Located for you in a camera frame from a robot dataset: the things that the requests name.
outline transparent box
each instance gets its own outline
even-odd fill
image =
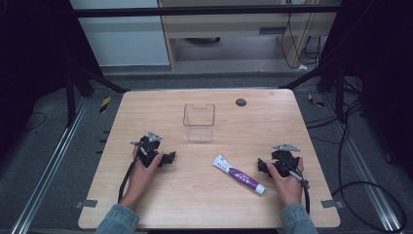
[[[183,125],[190,141],[212,141],[215,124],[214,104],[186,104]]]

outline human hand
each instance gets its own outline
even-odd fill
[[[279,193],[282,204],[286,207],[292,203],[301,203],[301,196],[303,194],[303,187],[300,181],[293,176],[282,177],[277,171],[277,168],[271,163],[267,162],[267,168],[271,176],[273,176],[274,184]],[[298,170],[301,173],[304,172],[303,159],[300,158],[298,161]]]
[[[145,168],[140,160],[136,162],[129,177],[128,191],[119,204],[124,205],[133,211],[136,209],[139,199],[151,183],[155,170],[161,163],[161,160],[162,154],[158,154],[148,168]]]

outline small round object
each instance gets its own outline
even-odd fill
[[[238,99],[235,101],[235,104],[236,104],[237,106],[246,106],[246,100],[245,100],[244,98],[238,98]]]

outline denim sleeve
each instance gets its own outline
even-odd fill
[[[318,233],[303,205],[295,203],[282,209],[282,225],[286,234]]]
[[[131,209],[116,204],[100,223],[95,233],[134,233],[139,217]]]

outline toothpaste tube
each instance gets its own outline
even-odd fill
[[[220,154],[215,158],[212,165],[222,170],[224,173],[234,177],[237,181],[252,188],[258,194],[262,194],[265,190],[265,187],[262,184],[246,175],[245,173],[241,172],[240,170],[235,169]]]

